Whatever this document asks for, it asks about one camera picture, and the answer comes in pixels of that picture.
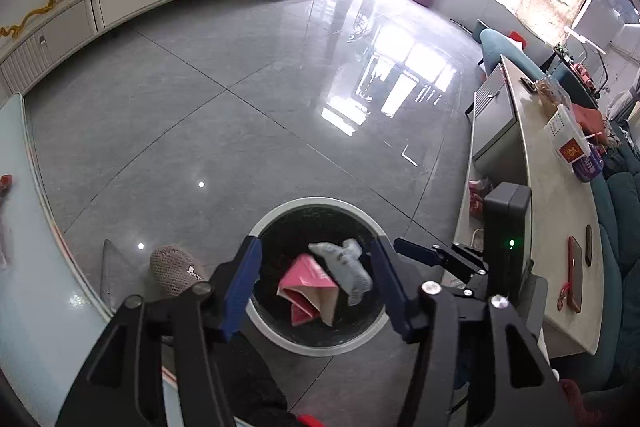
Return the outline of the red white fries box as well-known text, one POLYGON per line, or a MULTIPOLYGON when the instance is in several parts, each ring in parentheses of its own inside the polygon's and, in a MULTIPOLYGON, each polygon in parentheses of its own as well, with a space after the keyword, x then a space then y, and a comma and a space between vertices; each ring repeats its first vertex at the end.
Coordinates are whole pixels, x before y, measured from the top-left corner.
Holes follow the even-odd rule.
POLYGON ((590 144, 582 133, 582 128, 578 126, 573 113, 563 104, 556 108, 553 116, 544 125, 544 131, 547 132, 556 155, 567 166, 588 157, 591 153, 590 144))

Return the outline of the red phone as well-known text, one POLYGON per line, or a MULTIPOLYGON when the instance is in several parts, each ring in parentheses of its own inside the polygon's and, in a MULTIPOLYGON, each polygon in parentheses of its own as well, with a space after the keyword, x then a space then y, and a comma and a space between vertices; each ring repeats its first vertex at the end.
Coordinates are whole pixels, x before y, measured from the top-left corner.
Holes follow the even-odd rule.
POLYGON ((567 304, 575 313, 582 312, 582 247, 577 239, 567 239, 568 291, 567 304))

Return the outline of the pink paper trash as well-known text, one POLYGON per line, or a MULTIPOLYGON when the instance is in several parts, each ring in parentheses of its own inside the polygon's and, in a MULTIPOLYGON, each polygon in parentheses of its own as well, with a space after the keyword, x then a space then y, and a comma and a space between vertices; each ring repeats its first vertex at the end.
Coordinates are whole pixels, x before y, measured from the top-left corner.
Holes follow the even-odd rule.
POLYGON ((280 280, 277 295, 291 303, 294 327, 319 319, 332 327, 340 288, 308 254, 299 255, 280 280))

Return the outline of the grey knitted slipper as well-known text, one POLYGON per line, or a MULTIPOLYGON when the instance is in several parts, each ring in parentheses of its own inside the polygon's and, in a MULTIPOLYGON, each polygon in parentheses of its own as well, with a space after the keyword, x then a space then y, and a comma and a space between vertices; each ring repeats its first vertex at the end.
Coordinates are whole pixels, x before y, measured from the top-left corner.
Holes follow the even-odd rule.
POLYGON ((193 285, 206 280, 201 265, 178 246, 156 248, 150 257, 150 269, 155 283, 169 298, 177 297, 193 285))

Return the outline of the white TV cabinet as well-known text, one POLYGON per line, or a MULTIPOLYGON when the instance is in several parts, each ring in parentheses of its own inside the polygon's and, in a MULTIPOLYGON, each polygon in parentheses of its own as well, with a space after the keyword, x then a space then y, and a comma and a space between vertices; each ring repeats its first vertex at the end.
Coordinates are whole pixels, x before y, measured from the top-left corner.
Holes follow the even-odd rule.
POLYGON ((56 66, 117 26, 174 0, 62 0, 1 49, 1 98, 26 94, 56 66))

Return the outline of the grey tissue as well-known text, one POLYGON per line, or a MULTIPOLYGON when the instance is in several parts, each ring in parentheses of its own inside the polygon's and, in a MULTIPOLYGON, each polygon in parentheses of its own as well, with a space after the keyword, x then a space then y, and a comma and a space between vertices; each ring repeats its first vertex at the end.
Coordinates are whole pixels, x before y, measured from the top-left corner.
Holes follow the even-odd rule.
POLYGON ((311 254, 323 259, 333 280, 347 294, 347 304, 358 306, 373 288, 373 281, 360 263, 362 249, 356 239, 345 239, 341 245, 313 243, 308 248, 311 254))

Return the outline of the purple cup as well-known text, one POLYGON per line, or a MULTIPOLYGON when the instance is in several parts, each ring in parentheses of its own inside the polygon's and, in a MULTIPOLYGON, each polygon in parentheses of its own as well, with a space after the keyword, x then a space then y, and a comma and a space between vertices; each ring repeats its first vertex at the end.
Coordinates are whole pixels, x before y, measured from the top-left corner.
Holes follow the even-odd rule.
POLYGON ((597 147, 590 146, 588 155, 582 156, 573 162, 574 175, 582 183, 590 183, 600 176, 603 171, 604 161, 597 147))

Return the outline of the teal sofa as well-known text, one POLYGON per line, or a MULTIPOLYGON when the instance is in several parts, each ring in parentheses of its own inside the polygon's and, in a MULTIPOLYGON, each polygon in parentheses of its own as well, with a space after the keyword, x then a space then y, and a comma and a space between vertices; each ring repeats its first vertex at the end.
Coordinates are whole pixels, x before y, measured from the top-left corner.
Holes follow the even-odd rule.
MULTIPOLYGON (((487 79, 507 57, 533 81, 544 77, 542 70, 510 39, 486 28, 480 33, 480 45, 487 79)), ((548 120, 558 106, 541 101, 548 120)), ((574 115, 577 107, 562 103, 574 115)), ((599 347, 596 353, 552 358, 552 366, 564 379, 571 379, 581 391, 596 391, 626 383, 639 369, 639 179, 629 172, 590 183, 597 208, 604 264, 604 303, 599 347)), ((590 265, 592 252, 582 249, 582 269, 590 265)), ((558 303, 567 305, 567 280, 558 303)))

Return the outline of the floral glass table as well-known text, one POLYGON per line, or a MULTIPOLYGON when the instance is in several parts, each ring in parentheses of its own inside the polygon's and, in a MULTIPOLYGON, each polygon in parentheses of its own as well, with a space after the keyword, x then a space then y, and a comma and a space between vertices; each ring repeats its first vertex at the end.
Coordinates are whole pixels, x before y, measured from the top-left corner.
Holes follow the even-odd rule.
POLYGON ((41 426, 58 418, 82 363, 110 319, 63 241, 32 161, 18 95, 1 109, 1 369, 41 426))

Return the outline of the white coffee table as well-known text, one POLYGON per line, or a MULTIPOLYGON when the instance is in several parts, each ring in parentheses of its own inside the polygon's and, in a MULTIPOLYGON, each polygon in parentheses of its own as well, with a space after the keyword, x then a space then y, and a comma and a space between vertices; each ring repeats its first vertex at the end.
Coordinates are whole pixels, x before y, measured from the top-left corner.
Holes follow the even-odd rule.
POLYGON ((548 118, 524 74, 507 57, 474 94, 468 181, 491 179, 524 184, 532 190, 527 213, 533 272, 548 282, 544 339, 552 358, 596 353, 604 303, 604 264, 597 208, 591 187, 580 182, 555 153, 548 118), (592 252, 582 269, 582 306, 560 306, 568 275, 568 241, 592 252))

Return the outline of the round white-rimmed trash bin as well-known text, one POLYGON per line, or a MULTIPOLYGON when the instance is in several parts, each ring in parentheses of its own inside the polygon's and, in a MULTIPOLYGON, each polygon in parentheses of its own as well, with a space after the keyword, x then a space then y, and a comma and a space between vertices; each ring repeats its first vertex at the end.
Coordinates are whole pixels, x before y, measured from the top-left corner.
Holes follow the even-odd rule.
POLYGON ((381 225, 348 202, 291 200, 257 221, 262 267, 247 305, 256 329, 309 358, 355 350, 388 322, 373 282, 370 248, 381 225))

